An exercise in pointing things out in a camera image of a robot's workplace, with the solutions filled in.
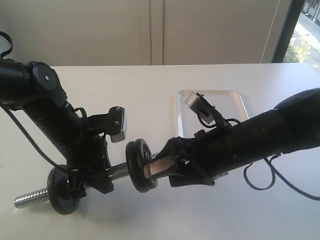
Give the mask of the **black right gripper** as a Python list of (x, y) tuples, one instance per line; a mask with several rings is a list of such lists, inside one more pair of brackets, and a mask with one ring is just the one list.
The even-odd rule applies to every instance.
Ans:
[(171, 187), (214, 186), (229, 171), (233, 134), (230, 129), (200, 130), (193, 138), (170, 138), (144, 167), (148, 179), (169, 178)]

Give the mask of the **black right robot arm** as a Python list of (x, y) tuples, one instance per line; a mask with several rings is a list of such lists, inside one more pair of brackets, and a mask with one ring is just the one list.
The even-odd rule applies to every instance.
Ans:
[(282, 153), (320, 145), (320, 90), (309, 89), (281, 101), (273, 109), (231, 125), (201, 94), (190, 108), (209, 131), (193, 138), (173, 137), (142, 173), (154, 180), (168, 177), (172, 187), (213, 185), (229, 171)]

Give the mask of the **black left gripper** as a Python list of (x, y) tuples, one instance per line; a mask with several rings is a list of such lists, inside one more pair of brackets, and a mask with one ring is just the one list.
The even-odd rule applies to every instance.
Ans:
[(66, 164), (87, 186), (108, 194), (114, 190), (114, 185), (106, 173), (111, 167), (106, 134), (95, 129), (91, 119), (85, 113), (79, 118), (80, 131), (68, 145)]

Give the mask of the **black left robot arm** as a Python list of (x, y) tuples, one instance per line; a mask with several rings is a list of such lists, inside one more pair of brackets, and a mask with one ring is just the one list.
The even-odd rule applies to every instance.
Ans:
[(84, 195), (84, 186), (107, 194), (114, 186), (110, 167), (106, 114), (87, 116), (82, 107), (68, 102), (56, 71), (44, 62), (0, 61), (0, 105), (11, 114), (22, 110), (66, 160), (58, 170), (69, 181), (67, 192)]

